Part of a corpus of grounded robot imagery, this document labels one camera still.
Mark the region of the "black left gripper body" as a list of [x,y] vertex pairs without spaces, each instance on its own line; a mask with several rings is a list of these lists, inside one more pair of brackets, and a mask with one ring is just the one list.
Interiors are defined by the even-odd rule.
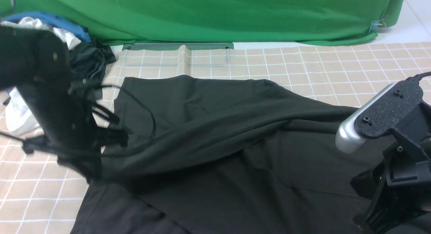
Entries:
[[44,132],[23,141],[26,154],[54,154],[59,165],[75,170],[91,182],[101,179],[101,147],[127,146],[125,130],[97,125],[90,103],[40,83],[23,84],[17,89]]

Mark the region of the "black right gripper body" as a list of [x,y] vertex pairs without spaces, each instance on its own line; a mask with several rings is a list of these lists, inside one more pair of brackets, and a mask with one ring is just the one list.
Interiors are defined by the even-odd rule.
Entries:
[[356,193],[371,200],[366,213],[354,217],[363,233],[384,234],[430,212],[427,136],[430,132],[418,143],[401,143],[394,136],[396,142],[383,151],[383,161],[351,180]]

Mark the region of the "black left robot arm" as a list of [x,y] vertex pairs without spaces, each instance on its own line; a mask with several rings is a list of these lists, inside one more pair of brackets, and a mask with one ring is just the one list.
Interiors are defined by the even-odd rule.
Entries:
[[23,151],[51,153],[58,164],[71,168],[88,182],[102,178],[101,148],[126,147],[123,129],[99,127],[96,113],[111,123],[119,117],[88,98],[100,84],[73,84],[67,45],[49,30],[1,26],[1,90],[17,88],[43,134],[21,139]]

